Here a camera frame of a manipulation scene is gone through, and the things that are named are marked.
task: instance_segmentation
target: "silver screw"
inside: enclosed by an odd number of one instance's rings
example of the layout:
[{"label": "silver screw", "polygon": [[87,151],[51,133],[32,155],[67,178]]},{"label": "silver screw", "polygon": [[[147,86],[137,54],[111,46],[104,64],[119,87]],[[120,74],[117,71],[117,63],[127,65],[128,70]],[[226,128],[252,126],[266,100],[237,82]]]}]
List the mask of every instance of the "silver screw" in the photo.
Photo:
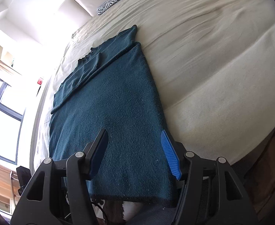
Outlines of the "silver screw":
[{"label": "silver screw", "polygon": [[44,163],[45,163],[45,164],[49,164],[49,163],[51,163],[51,161],[52,161],[51,158],[46,158],[46,159],[44,160]]},{"label": "silver screw", "polygon": [[80,158],[80,157],[83,157],[84,153],[79,151],[75,154],[76,157]]},{"label": "silver screw", "polygon": [[194,156],[194,153],[191,152],[191,151],[188,151],[188,152],[186,152],[186,156],[187,156],[187,157],[193,157],[193,156]]},{"label": "silver screw", "polygon": [[224,157],[219,157],[219,158],[218,158],[218,161],[219,161],[220,163],[225,163],[225,162],[226,162],[226,159],[225,159]]}]

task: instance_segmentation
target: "red object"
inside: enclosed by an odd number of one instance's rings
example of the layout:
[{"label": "red object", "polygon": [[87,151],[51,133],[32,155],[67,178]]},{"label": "red object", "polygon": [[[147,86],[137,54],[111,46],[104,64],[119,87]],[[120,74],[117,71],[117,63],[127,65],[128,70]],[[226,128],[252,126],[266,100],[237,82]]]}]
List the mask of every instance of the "red object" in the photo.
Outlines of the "red object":
[{"label": "red object", "polygon": [[38,83],[39,85],[42,85],[42,78],[39,78],[38,81],[37,81],[37,83]]}]

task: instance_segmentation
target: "mattress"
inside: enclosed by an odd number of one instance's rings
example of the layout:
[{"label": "mattress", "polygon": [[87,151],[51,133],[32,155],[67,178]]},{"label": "mattress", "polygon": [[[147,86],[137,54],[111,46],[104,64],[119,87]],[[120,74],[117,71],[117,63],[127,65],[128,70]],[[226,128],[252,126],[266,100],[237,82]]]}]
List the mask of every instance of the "mattress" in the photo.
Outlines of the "mattress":
[{"label": "mattress", "polygon": [[274,0],[121,0],[77,31],[51,76],[35,169],[49,155],[60,84],[91,47],[134,24],[168,128],[187,150],[233,164],[275,127]]}]

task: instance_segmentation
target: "bed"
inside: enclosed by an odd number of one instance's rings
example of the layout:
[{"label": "bed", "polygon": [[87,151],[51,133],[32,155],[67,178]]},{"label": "bed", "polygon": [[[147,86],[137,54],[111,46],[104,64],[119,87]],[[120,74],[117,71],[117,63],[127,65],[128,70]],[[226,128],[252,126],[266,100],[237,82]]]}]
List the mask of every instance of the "bed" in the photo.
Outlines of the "bed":
[{"label": "bed", "polygon": [[121,0],[92,15],[48,81],[35,170],[49,155],[50,112],[60,84],[91,47],[134,24],[168,128],[186,149],[233,164],[275,127],[274,0]]}]

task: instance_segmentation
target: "black cable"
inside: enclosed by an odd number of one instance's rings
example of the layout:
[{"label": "black cable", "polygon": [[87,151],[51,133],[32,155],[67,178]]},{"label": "black cable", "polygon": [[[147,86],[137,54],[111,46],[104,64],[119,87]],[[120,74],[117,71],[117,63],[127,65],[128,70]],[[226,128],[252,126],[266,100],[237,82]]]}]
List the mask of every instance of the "black cable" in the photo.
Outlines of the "black cable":
[{"label": "black cable", "polygon": [[101,210],[103,219],[104,219],[104,224],[108,225],[108,218],[107,218],[107,215],[106,215],[105,211],[103,210],[103,208],[98,203],[96,203],[94,201],[91,201],[91,203]]}]

